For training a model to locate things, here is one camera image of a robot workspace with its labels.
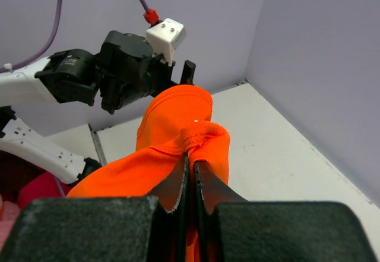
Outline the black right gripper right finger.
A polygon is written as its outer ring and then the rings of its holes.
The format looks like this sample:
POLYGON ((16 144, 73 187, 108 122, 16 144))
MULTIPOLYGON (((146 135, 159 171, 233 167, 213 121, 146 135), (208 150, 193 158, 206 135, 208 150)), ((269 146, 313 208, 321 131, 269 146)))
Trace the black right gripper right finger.
POLYGON ((248 201, 195 164, 201 261, 375 261, 357 216, 333 201, 248 201))

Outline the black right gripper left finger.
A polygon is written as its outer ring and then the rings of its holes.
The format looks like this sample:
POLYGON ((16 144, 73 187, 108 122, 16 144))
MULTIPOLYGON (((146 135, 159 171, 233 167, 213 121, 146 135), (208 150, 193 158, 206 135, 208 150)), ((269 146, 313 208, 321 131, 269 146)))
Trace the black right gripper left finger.
POLYGON ((189 160, 142 197, 49 198, 19 215, 2 261, 185 261, 189 160))

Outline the orange t shirt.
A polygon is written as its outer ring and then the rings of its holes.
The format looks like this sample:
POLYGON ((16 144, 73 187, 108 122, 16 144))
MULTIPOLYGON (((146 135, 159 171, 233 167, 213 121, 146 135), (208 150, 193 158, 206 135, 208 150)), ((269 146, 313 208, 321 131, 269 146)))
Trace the orange t shirt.
POLYGON ((101 167, 79 182, 68 197, 140 197, 167 177, 182 153, 205 161, 229 181, 230 135, 211 121, 213 98, 197 86, 178 85, 155 97, 137 131, 136 151, 101 167))

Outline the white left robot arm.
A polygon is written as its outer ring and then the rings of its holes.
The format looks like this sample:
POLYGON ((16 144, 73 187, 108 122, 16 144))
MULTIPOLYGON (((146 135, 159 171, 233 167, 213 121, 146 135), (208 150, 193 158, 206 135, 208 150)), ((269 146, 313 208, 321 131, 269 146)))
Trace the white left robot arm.
POLYGON ((47 141, 16 116, 12 107, 26 103, 94 105, 114 113, 147 96, 156 97, 175 86, 175 50, 186 36, 182 25, 169 20, 149 28, 144 36, 111 31, 100 52, 65 50, 24 68, 1 74, 1 150, 77 184, 100 167, 47 141))

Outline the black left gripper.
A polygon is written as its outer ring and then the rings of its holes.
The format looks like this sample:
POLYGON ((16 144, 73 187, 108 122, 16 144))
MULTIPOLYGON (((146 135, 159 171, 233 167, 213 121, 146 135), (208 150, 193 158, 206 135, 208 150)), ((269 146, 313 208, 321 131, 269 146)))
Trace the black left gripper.
MULTIPOLYGON (((155 56, 145 37, 112 30, 96 55, 101 107, 110 114, 147 96, 156 97, 176 85, 173 68, 155 56)), ((193 85, 196 64, 184 62, 180 84, 193 85)))

